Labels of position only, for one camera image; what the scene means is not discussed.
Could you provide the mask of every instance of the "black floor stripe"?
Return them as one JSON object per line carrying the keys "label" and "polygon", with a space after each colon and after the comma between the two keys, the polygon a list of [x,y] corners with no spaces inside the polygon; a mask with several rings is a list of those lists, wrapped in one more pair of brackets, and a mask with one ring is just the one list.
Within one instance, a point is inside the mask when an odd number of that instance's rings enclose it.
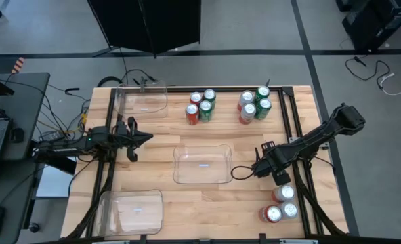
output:
{"label": "black floor stripe", "polygon": [[[300,34],[301,43],[303,44],[303,48],[305,50],[306,61],[308,62],[308,68],[310,72],[310,76],[312,78],[312,84],[315,90],[315,97],[318,101],[318,107],[320,108],[321,118],[322,120],[326,120],[329,117],[329,112],[327,110],[324,96],[322,95],[321,84],[318,78],[318,73],[316,72],[316,67],[314,63],[314,59],[312,57],[312,52],[310,50],[308,38],[306,32],[304,30],[303,20],[301,19],[300,10],[297,4],[297,0],[291,0],[291,5],[293,7],[295,21],[297,23],[297,28]],[[336,167],[336,180],[339,188],[339,193],[341,196],[343,210],[345,212],[345,219],[347,220],[347,225],[350,234],[359,235],[356,217],[354,215],[354,210],[351,203],[350,193],[348,192],[348,187],[345,181],[345,175],[343,173],[343,168],[341,164],[341,160],[339,157],[339,151],[337,149],[336,143],[330,143],[330,153],[333,160],[333,163]]]}
{"label": "black floor stripe", "polygon": [[[154,54],[147,52],[109,52],[106,48],[91,53],[61,53],[61,54],[0,54],[0,58],[135,58],[135,57],[154,57]],[[284,55],[284,56],[328,56],[328,55],[363,55],[364,52],[355,50],[258,50],[258,49],[242,49],[242,50],[192,50],[192,51],[168,51],[158,54],[158,57],[170,56],[237,56],[237,55]],[[401,55],[401,49],[378,50],[370,55]]]}

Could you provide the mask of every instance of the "plastic tray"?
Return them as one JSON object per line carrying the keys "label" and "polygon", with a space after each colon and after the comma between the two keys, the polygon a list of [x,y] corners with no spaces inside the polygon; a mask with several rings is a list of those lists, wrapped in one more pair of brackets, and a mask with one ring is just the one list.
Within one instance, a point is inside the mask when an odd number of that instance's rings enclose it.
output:
{"label": "plastic tray", "polygon": [[180,184],[221,184],[232,180],[228,145],[178,146],[173,151],[173,180]]}
{"label": "plastic tray", "polygon": [[156,234],[163,225],[163,196],[159,190],[105,192],[100,197],[95,235]]}
{"label": "plastic tray", "polygon": [[117,87],[115,111],[124,118],[153,119],[167,116],[167,87],[164,81]]}

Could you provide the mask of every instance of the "black stand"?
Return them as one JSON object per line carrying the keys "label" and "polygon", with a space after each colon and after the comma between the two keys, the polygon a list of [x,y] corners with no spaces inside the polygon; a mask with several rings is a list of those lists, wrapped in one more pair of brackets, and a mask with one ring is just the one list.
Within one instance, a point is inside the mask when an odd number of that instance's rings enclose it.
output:
{"label": "black stand", "polygon": [[201,42],[201,0],[87,1],[109,46],[156,55]]}

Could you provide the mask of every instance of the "computer tower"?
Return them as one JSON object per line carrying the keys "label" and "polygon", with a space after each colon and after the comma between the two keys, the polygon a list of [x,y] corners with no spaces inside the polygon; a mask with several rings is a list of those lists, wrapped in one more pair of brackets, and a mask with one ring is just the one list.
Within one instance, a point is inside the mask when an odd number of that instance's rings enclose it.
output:
{"label": "computer tower", "polygon": [[342,25],[356,50],[376,50],[401,27],[401,0],[357,1]]}

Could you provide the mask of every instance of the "wooden tabletop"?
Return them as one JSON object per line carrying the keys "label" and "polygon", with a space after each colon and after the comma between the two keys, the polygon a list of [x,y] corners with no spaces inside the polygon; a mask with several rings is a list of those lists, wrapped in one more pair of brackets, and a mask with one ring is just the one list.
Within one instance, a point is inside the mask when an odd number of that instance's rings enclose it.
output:
{"label": "wooden tabletop", "polygon": [[[320,125],[310,86],[295,86],[295,99],[303,133]],[[262,207],[274,204],[271,192],[276,185],[271,176],[232,180],[226,184],[178,184],[173,179],[173,151],[176,146],[217,146],[227,144],[232,150],[233,167],[251,166],[255,160],[254,148],[270,140],[276,144],[287,143],[278,94],[270,94],[272,109],[263,121],[242,125],[236,109],[240,93],[217,93],[212,121],[188,125],[184,109],[188,93],[169,93],[168,115],[163,119],[137,119],[140,131],[153,133],[153,139],[136,150],[138,162],[130,162],[126,150],[117,155],[112,190],[138,191],[160,190],[163,194],[164,222],[161,231],[148,235],[148,239],[256,239],[259,233],[267,238],[304,237],[299,216],[293,220],[281,220],[266,224],[258,217]],[[86,128],[105,124],[110,88],[95,88],[87,116]],[[289,100],[286,99],[293,136],[296,136]],[[330,161],[327,150],[320,150],[318,157]],[[79,162],[76,171],[85,167]],[[92,163],[72,183],[61,236],[75,228],[91,203],[97,163]],[[287,169],[293,182],[291,167]],[[236,176],[249,172],[239,171]],[[320,206],[343,231],[347,224],[335,177],[331,166],[318,159],[312,160],[312,175]],[[308,214],[312,232],[316,232],[309,204]],[[139,239],[124,236],[108,239]]]}

